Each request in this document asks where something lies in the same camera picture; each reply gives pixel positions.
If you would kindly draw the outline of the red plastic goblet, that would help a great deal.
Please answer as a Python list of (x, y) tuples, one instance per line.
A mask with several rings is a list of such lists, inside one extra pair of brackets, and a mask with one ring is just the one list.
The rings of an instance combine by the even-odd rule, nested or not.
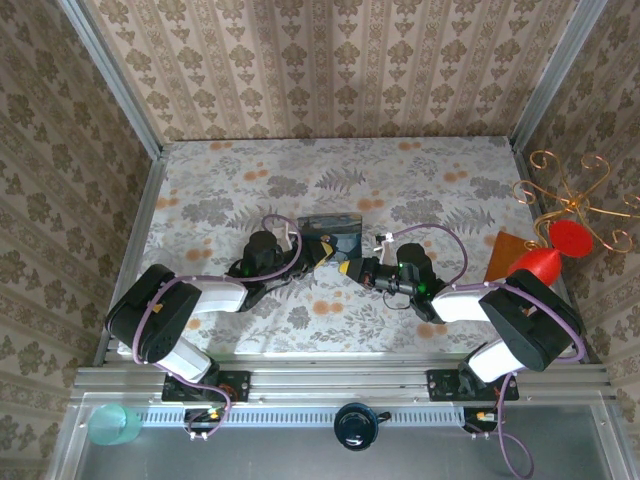
[(551, 246), (529, 246), (507, 270), (511, 276), (527, 270), (542, 283), (551, 286), (561, 275), (562, 257), (583, 258), (594, 247), (592, 235), (581, 224), (571, 220), (555, 221), (549, 227)]

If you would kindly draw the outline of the brown wooden board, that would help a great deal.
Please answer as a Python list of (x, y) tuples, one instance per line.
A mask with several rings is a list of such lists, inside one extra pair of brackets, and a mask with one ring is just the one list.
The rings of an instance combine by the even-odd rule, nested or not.
[(493, 244), (484, 280), (496, 281), (505, 278), (511, 265), (527, 252), (525, 243), (526, 240), (523, 238), (500, 231)]

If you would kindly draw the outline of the aluminium front rail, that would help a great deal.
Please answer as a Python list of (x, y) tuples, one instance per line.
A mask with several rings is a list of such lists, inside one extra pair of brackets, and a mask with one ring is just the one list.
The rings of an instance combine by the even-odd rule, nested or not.
[[(352, 401), (370, 406), (451, 405), (490, 402), (434, 402), (429, 399), (426, 371), (435, 369), (390, 363), (367, 369), (320, 363), (279, 364), (274, 367), (241, 366), (251, 373), (249, 398), (242, 406), (337, 407)], [(82, 368), (74, 396), (105, 399), (127, 395), (145, 404), (162, 400), (165, 375), (153, 368), (133, 366)], [(599, 365), (552, 367), (543, 373), (521, 372), (507, 383), (506, 399), (526, 405), (591, 405), (616, 399), (604, 368)]]

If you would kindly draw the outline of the aluminium table side rail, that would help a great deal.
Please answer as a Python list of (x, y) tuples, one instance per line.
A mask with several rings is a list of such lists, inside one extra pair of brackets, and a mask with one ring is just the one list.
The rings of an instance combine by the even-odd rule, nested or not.
[(116, 305), (137, 279), (166, 165), (163, 155), (151, 164), (109, 308)]
[[(524, 157), (523, 153), (521, 151), (514, 150), (513, 156), (514, 156), (515, 165), (518, 170), (520, 179), (532, 181), (531, 167), (529, 166), (529, 161)], [(544, 213), (544, 209), (543, 209), (544, 205), (543, 205), (543, 202), (541, 201), (540, 196), (536, 197), (528, 205), (528, 207), (533, 220), (536, 220), (538, 216)], [(568, 303), (571, 307), (576, 309), (576, 305), (574, 304), (573, 299), (566, 288), (562, 275), (560, 275), (558, 279), (552, 284), (551, 289), (566, 303)], [(581, 357), (578, 357), (580, 353), (579, 347), (575, 343), (572, 343), (571, 347), (566, 349), (556, 359), (556, 363), (572, 363), (572, 362), (584, 363), (588, 361), (586, 345), (585, 343), (582, 343), (582, 345), (583, 345), (584, 352)]]

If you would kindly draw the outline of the starry night tin box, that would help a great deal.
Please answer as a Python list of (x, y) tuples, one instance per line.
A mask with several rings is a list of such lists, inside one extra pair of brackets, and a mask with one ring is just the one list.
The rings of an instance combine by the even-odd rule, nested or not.
[(362, 216), (360, 214), (308, 215), (299, 217), (297, 226), (305, 241), (321, 242), (332, 248), (329, 262), (343, 262), (362, 256)]

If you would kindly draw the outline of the teal plastic cup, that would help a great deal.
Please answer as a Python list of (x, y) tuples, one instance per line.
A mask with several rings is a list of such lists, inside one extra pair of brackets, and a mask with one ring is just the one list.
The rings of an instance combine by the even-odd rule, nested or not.
[(135, 440), (142, 429), (136, 412), (119, 404), (98, 407), (88, 422), (89, 440), (99, 446), (115, 446)]

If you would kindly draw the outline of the dark blue mug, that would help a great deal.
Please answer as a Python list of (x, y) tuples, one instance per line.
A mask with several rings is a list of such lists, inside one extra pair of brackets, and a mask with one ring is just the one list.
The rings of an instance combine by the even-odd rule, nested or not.
[(379, 424), (391, 419), (388, 411), (376, 413), (362, 403), (344, 405), (334, 419), (334, 434), (347, 450), (360, 452), (369, 448), (376, 440)]

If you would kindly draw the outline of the aluminium frame corner post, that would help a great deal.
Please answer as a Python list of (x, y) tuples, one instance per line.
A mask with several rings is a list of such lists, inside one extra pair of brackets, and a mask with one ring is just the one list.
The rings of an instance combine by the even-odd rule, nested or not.
[(105, 80), (119, 107), (130, 122), (152, 161), (158, 161), (162, 154), (162, 142), (155, 134), (150, 121), (130, 87), (115, 54), (100, 32), (96, 21), (82, 0), (57, 0), (66, 14), (90, 58)]
[(533, 136), (607, 3), (579, 0), (510, 136), (514, 152), (521, 152)]

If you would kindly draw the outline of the floral tablecloth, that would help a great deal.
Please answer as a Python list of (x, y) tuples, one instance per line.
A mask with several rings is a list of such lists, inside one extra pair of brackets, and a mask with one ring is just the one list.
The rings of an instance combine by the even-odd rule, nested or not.
[[(440, 278), (471, 284), (500, 231), (533, 234), (518, 179), (502, 137), (187, 142), (168, 154), (145, 251), (169, 251), (179, 275), (219, 275), (267, 214), (356, 213), (365, 255), (393, 232), (421, 244)], [(195, 316), (184, 335), (215, 355), (467, 353), (496, 338), (488, 323), (425, 323), (405, 297), (365, 290), (333, 264), (246, 313)]]

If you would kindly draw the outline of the clear glass cup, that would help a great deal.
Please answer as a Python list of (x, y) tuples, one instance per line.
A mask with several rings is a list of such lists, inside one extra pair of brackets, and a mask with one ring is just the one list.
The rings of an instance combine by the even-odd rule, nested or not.
[(173, 256), (163, 248), (152, 248), (145, 251), (142, 256), (139, 273), (145, 273), (151, 266), (160, 264), (170, 270), (173, 269)]

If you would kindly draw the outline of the grey metal tray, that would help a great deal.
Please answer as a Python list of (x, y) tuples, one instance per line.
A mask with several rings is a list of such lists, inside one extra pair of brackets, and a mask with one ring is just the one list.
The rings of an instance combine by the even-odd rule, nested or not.
[(379, 427), (374, 443), (345, 449), (330, 427), (221, 427), (193, 440), (182, 427), (148, 427), (125, 444), (88, 437), (102, 400), (69, 409), (45, 480), (640, 480), (612, 406), (506, 409), (507, 440), (463, 426)]

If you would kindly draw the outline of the black power connector block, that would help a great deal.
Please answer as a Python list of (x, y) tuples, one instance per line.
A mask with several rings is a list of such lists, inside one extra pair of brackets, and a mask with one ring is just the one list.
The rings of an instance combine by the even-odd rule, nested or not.
[(224, 407), (208, 407), (186, 409), (184, 411), (184, 429), (195, 436), (203, 433), (210, 434), (223, 420), (226, 410)]
[(463, 430), (470, 434), (491, 433), (497, 429), (498, 417), (495, 408), (463, 408)]

